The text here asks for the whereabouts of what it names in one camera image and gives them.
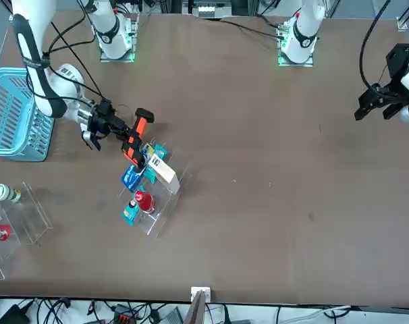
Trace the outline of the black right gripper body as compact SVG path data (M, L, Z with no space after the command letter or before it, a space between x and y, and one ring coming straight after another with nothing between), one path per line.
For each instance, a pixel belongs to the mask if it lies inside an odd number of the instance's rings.
M88 121L88 130L97 135L98 138L104 138L111 132L110 119L114 116L114 108L108 99L101 99L100 103L95 105L91 117Z

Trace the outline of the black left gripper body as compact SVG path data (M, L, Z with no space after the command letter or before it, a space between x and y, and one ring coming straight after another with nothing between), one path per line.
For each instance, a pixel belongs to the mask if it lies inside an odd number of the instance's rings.
M390 81L383 90L409 90L409 43L398 43L386 56Z

